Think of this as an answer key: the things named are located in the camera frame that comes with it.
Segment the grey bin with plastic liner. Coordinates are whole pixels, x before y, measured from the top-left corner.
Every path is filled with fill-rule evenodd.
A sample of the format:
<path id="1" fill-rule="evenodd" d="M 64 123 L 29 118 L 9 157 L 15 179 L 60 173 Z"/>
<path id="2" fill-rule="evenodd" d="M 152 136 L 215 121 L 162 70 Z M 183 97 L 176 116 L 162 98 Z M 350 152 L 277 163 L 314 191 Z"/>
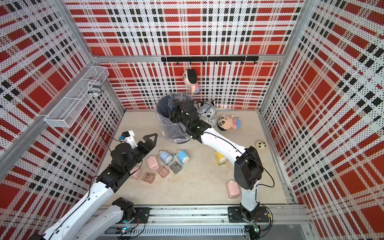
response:
<path id="1" fill-rule="evenodd" d="M 185 144 L 192 139 L 186 133 L 186 128 L 181 123 L 173 123 L 170 119 L 176 109 L 176 103 L 194 103 L 191 96 L 184 93 L 171 93 L 162 97 L 156 105 L 156 115 L 160 125 L 160 131 L 166 140 L 174 144 Z"/>

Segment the translucent pink sharpener tray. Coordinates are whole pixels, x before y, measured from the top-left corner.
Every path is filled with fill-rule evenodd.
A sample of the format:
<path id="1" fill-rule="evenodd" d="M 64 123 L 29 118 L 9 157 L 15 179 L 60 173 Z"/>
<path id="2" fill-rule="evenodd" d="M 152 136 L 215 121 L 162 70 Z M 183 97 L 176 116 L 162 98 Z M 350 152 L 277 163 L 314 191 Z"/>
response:
<path id="1" fill-rule="evenodd" d="M 155 181 L 156 175 L 154 173 L 145 172 L 142 181 L 152 184 Z"/>

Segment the translucent grey sharpener tray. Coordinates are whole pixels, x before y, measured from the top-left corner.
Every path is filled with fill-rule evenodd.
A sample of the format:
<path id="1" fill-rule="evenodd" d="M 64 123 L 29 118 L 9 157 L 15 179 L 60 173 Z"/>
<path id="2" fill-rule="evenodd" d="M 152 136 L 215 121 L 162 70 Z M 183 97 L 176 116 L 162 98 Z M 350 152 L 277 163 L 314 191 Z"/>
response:
<path id="1" fill-rule="evenodd" d="M 182 166 L 176 161 L 170 164 L 169 167 L 175 175 L 177 175 L 182 170 Z"/>

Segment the blue sharpener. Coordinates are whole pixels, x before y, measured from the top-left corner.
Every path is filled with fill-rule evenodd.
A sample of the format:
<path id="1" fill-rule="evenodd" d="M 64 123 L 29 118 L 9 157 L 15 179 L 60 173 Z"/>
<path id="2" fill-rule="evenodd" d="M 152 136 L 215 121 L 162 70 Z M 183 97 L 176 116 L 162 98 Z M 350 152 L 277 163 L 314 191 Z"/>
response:
<path id="1" fill-rule="evenodd" d="M 159 151 L 159 155 L 166 166 L 169 166 L 174 160 L 174 156 L 165 150 Z"/>
<path id="2" fill-rule="evenodd" d="M 177 154 L 175 155 L 175 158 L 181 165 L 184 165 L 190 161 L 190 156 L 187 154 L 185 150 L 178 151 Z"/>

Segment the yellow pencil sharpener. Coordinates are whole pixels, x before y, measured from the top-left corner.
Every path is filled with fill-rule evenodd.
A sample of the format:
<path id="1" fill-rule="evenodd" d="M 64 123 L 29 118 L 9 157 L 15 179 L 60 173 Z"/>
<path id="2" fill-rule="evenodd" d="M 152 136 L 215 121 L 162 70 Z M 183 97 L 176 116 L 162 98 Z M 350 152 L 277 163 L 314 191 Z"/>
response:
<path id="1" fill-rule="evenodd" d="M 219 166 L 225 164 L 227 162 L 227 158 L 222 155 L 220 152 L 215 152 L 215 159 Z"/>

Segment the blue sharpener front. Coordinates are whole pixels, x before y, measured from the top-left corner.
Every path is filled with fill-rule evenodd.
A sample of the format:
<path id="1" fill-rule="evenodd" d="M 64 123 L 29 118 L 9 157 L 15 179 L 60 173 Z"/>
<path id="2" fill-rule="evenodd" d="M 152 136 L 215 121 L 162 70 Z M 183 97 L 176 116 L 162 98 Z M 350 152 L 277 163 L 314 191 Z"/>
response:
<path id="1" fill-rule="evenodd" d="M 169 166 L 174 160 L 174 156 L 165 150 L 159 151 L 159 155 L 166 166 Z"/>

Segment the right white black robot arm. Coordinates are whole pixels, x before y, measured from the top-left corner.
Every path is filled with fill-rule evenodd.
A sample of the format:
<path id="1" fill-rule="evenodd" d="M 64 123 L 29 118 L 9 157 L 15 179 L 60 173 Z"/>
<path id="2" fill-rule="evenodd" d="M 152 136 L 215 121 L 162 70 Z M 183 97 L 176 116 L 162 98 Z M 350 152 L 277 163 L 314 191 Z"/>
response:
<path id="1" fill-rule="evenodd" d="M 255 222 L 262 214 L 258 200 L 258 187 L 262 174 L 266 171 L 258 151 L 254 147 L 240 146 L 216 131 L 198 116 L 198 110 L 192 102 L 170 100 L 169 117 L 173 123 L 182 124 L 181 130 L 192 139 L 207 145 L 224 155 L 234 166 L 234 180 L 241 187 L 241 218 Z"/>

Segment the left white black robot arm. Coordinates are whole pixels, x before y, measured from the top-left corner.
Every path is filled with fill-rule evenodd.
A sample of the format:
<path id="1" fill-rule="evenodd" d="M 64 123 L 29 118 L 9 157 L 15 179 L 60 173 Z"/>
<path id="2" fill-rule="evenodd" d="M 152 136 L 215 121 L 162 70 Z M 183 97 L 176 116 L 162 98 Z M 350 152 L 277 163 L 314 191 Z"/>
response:
<path id="1" fill-rule="evenodd" d="M 110 226 L 122 220 L 137 217 L 134 204 L 119 198 L 100 216 L 88 223 L 99 207 L 135 173 L 137 164 L 155 148 L 158 134 L 150 134 L 136 143 L 132 131 L 124 132 L 123 141 L 111 151 L 112 161 L 96 176 L 89 191 L 57 223 L 43 234 L 32 234 L 31 240 L 91 240 L 97 238 Z"/>

